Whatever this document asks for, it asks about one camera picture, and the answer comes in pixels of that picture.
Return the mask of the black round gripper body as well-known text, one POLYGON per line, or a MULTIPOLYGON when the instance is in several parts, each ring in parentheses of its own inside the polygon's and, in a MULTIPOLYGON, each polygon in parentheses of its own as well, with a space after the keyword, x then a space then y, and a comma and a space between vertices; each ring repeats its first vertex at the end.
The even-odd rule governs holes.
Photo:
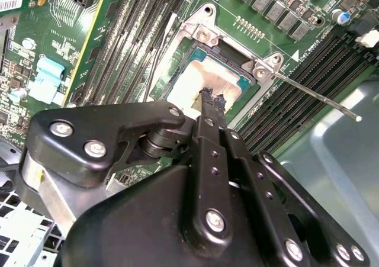
POLYGON ((283 266, 268 220, 227 170, 166 168, 79 217, 62 266, 283 266))

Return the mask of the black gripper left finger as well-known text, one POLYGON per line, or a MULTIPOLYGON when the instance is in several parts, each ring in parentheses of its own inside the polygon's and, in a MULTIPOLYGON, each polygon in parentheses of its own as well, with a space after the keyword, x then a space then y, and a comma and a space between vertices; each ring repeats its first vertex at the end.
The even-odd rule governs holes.
POLYGON ((34 192, 26 203, 45 209, 67 236, 74 223, 107 198, 107 179, 163 157, 189 172, 195 190, 191 225, 204 225, 204 191, 227 187, 224 98, 201 91, 202 112, 187 117, 168 101, 44 110, 30 120, 20 175, 34 192))

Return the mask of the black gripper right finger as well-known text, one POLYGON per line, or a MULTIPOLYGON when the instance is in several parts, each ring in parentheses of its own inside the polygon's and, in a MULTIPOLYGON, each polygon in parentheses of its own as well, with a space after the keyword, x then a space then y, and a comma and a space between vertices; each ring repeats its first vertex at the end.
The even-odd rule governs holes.
POLYGON ((251 156, 214 99, 214 266, 370 266, 362 246, 270 154, 251 156))

